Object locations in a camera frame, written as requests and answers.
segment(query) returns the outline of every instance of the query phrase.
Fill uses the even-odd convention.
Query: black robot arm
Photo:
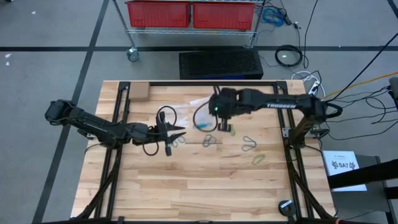
[[[328,107],[336,109],[332,114],[326,114]],[[259,90],[245,88],[235,90],[222,88],[209,100],[209,113],[222,119],[218,124],[218,130],[231,131],[228,119],[241,114],[250,114],[263,108],[296,109],[304,114],[304,118],[294,130],[289,133],[291,144],[303,143],[304,136],[316,124],[322,124],[327,118],[339,116],[343,109],[332,103],[327,103],[318,98],[303,95],[278,95],[266,94]]]
[[[84,137],[88,137],[88,134],[95,135],[103,146],[111,149],[117,149],[130,141],[136,146],[164,141],[168,156],[171,156],[169,144],[185,134],[178,133],[168,136],[167,131],[184,128],[166,123],[164,112],[160,112],[156,117],[156,126],[154,127],[143,123],[112,123],[87,113],[66,100],[52,101],[45,113],[45,119],[52,125],[70,124],[78,128],[78,132]]]

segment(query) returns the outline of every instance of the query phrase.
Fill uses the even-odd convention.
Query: red plastic crate
[[[194,28],[251,29],[255,4],[195,2],[193,3]]]
[[[188,27],[188,2],[129,1],[132,27]]]

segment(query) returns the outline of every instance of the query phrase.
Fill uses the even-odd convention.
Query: wooden tabletop
[[[111,121],[118,84],[116,81],[103,83],[97,116]],[[288,80],[287,84],[290,94],[305,92],[301,81]],[[244,87],[273,93],[269,86],[234,86]],[[159,144],[159,153],[153,157],[145,155],[140,146],[124,145],[113,219],[124,216],[126,220],[287,220],[277,209],[281,200],[292,199],[277,110],[233,117],[229,123],[234,126],[235,136],[212,132],[216,144],[203,147],[206,133],[193,127],[192,116],[198,103],[212,93],[211,86],[152,86],[150,101],[131,102],[128,122],[155,125],[157,110],[170,105],[177,111],[177,125],[185,126],[187,134],[184,143],[178,142],[177,147],[172,147],[171,157],[165,155],[164,143]],[[172,113],[165,112],[172,122]],[[298,124],[301,112],[295,110],[294,118]],[[247,144],[244,136],[255,140],[256,148],[244,152],[242,146]],[[318,148],[314,140],[308,140],[307,144]],[[151,144],[146,149],[153,152],[155,147]],[[105,148],[101,146],[92,147],[86,153],[72,217],[82,212],[98,190],[104,155]],[[258,155],[265,157],[254,165],[252,161]],[[335,209],[320,153],[304,148],[302,158],[309,189],[333,215]],[[303,195],[297,188],[302,212],[306,215]]]

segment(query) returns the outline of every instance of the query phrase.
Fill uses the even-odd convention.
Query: clear plastic bag
[[[210,97],[193,100],[190,102],[191,106],[198,108],[202,104],[209,101]],[[195,115],[195,122],[200,129],[214,126],[215,119],[209,114],[208,106],[202,106]]]

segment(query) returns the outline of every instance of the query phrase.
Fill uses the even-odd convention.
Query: cardboard piece
[[[149,101],[149,82],[132,82],[129,98],[132,102]]]

